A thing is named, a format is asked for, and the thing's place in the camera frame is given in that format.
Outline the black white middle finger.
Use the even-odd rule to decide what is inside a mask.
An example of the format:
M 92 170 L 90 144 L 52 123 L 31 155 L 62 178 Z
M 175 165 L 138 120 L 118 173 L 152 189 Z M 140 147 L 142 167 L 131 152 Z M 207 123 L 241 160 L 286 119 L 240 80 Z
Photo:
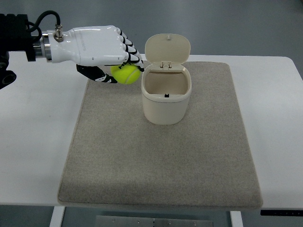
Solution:
M 141 57 L 141 54 L 138 52 L 138 50 L 135 48 L 134 45 L 125 45 L 126 46 L 126 52 L 128 52 L 131 55 Z

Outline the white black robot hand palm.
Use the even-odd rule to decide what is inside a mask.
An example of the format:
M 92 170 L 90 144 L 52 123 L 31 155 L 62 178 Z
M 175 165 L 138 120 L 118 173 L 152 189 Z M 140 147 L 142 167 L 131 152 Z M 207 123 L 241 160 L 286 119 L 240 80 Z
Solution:
M 42 33 L 34 42 L 37 58 L 52 63 L 73 61 L 82 66 L 119 65 L 125 62 L 125 44 L 115 26 L 87 26 L 62 32 L 63 40 L 55 39 L 55 31 Z

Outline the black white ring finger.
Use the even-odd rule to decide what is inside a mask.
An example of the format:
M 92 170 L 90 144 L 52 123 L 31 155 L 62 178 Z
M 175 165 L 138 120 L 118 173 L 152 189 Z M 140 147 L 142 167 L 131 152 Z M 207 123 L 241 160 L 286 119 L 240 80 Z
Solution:
M 121 42 L 123 44 L 125 44 L 126 46 L 133 46 L 134 45 L 133 42 L 130 41 L 127 37 L 121 36 L 120 39 L 121 39 Z

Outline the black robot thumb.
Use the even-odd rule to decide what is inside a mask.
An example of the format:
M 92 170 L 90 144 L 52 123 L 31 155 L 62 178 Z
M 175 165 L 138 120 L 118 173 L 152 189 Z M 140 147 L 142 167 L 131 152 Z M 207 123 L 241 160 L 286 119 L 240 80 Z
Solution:
M 80 74 L 90 80 L 104 83 L 118 83 L 113 76 L 108 75 L 98 66 L 82 66 L 77 64 L 76 69 Z

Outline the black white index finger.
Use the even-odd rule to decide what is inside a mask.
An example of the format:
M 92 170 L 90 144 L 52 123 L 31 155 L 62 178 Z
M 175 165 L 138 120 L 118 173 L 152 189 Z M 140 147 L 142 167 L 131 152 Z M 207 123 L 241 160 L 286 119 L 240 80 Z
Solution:
M 136 54 L 129 53 L 128 56 L 129 57 L 127 62 L 134 64 L 139 69 L 140 72 L 144 72 L 144 65 L 141 55 L 139 53 Z

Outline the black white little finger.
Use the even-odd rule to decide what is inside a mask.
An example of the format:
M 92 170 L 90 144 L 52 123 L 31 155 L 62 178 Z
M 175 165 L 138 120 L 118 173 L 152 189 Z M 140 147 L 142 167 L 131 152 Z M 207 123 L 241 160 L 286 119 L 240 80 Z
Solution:
M 127 38 L 127 35 L 126 35 L 120 28 L 116 27 L 116 30 L 117 30 L 117 33 L 118 33 L 120 36 L 122 36 L 122 37 L 124 37 L 124 38 Z

